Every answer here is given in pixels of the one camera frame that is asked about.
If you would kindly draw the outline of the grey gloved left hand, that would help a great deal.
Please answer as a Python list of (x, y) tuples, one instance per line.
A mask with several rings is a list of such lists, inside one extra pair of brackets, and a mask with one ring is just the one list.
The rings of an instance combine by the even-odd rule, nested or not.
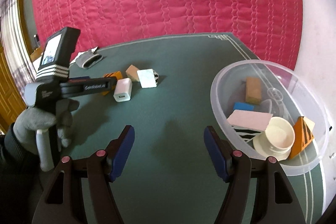
[(64, 99), (58, 102), (59, 114), (51, 114), (36, 107), (24, 110), (13, 125), (13, 134), (25, 151), (38, 153), (36, 134), (38, 130), (47, 130), (56, 126), (58, 138), (63, 147), (68, 147), (71, 140), (72, 112), (79, 108), (79, 101)]

